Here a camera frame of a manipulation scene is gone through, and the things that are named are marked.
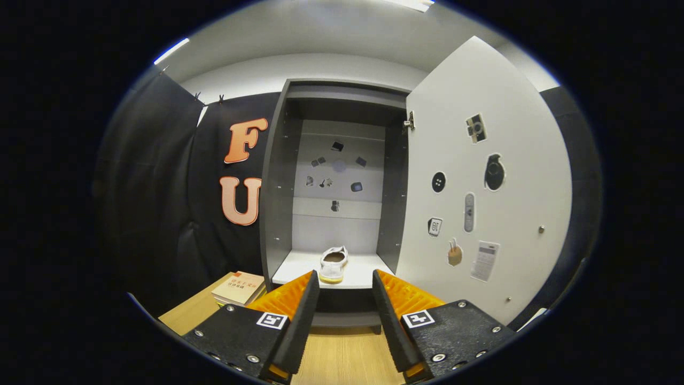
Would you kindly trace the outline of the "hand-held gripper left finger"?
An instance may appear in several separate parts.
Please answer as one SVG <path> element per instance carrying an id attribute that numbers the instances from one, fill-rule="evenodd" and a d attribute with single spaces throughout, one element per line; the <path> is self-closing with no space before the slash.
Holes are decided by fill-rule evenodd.
<path id="1" fill-rule="evenodd" d="M 289 383 L 300 370 L 320 294 L 309 271 L 245 307 L 224 305 L 182 335 L 214 361 L 266 383 Z"/>

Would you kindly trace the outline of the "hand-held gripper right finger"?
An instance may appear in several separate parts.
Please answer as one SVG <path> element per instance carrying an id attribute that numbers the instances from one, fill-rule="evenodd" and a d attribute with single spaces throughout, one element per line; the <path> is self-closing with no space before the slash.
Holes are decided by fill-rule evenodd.
<path id="1" fill-rule="evenodd" d="M 468 300 L 447 303 L 379 269 L 372 292 L 395 368 L 407 382 L 463 371 L 516 336 Z"/>

